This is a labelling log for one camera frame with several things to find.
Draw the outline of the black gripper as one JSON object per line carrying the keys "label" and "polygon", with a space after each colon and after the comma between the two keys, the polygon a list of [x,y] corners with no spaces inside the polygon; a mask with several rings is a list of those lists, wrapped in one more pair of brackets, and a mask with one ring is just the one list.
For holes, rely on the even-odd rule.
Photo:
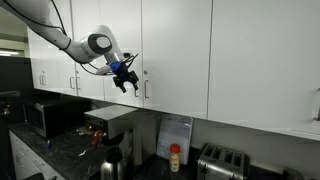
{"label": "black gripper", "polygon": [[139,89],[137,85],[139,78],[137,77],[134,71],[129,72],[128,67],[124,63],[121,63],[119,67],[116,70],[114,70],[114,74],[115,84],[119,86],[123,93],[126,93],[126,88],[123,85],[125,82],[132,83],[135,91]]}

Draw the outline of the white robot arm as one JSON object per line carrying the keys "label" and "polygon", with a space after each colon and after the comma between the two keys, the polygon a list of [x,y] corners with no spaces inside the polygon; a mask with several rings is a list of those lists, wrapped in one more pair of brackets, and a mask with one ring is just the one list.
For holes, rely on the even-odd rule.
{"label": "white robot arm", "polygon": [[121,51],[107,26],[98,25],[86,37],[75,41],[67,35],[54,0],[1,0],[0,7],[81,66],[103,56],[106,65],[97,68],[95,75],[113,74],[115,86],[123,93],[126,92],[125,82],[131,83],[135,91],[139,89],[137,74],[129,70],[136,56]]}

